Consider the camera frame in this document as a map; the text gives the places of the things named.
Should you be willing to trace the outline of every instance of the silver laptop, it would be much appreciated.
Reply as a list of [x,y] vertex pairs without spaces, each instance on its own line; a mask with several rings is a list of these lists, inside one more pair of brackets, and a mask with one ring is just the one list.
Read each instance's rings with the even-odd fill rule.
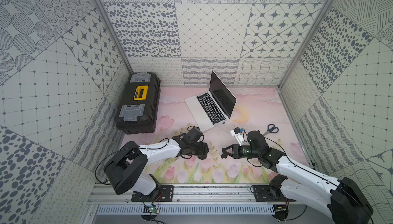
[[204,132],[231,118],[236,98],[212,71],[209,91],[189,97],[185,99],[185,103],[198,123],[199,129]]

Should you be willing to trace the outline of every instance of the laptop keyboard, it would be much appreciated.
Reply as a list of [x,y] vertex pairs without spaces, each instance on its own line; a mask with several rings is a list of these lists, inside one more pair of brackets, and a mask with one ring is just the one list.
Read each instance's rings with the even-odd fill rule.
[[196,97],[213,124],[225,120],[224,115],[208,93]]

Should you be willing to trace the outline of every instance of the mounting plate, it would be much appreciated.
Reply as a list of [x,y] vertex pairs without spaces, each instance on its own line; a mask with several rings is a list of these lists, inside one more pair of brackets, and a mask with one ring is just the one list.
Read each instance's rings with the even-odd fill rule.
[[[156,197],[153,197],[155,191],[151,192],[149,195],[143,195],[140,192],[134,192],[132,194],[131,202],[153,202]],[[161,193],[160,202],[172,202],[173,197],[173,186],[172,185],[160,185],[159,191]]]
[[273,199],[272,195],[269,191],[269,185],[252,185],[251,192],[254,193],[256,202],[284,202],[286,197],[282,195],[281,192],[278,192],[278,198]]

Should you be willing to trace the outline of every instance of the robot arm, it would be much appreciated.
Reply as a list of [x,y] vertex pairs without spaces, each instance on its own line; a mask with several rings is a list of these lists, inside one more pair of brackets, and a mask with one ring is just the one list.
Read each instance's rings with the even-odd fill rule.
[[134,141],[129,141],[106,163],[105,174],[116,194],[123,194],[131,189],[155,199],[160,183],[153,175],[142,173],[144,168],[156,161],[181,155],[205,159],[209,148],[207,143],[198,142],[201,136],[203,134],[199,128],[193,127],[188,133],[156,144],[137,145]]
[[279,173],[269,184],[273,196],[283,195],[324,213],[336,224],[366,224],[373,209],[356,183],[339,180],[304,166],[271,148],[259,131],[248,133],[250,145],[223,148],[221,158],[258,158],[263,167]]

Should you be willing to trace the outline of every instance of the toolbox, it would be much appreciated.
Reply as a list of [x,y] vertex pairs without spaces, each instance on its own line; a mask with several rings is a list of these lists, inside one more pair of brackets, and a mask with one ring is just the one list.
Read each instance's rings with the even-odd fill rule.
[[128,78],[114,118],[119,130],[126,134],[154,133],[160,82],[150,72],[139,72]]

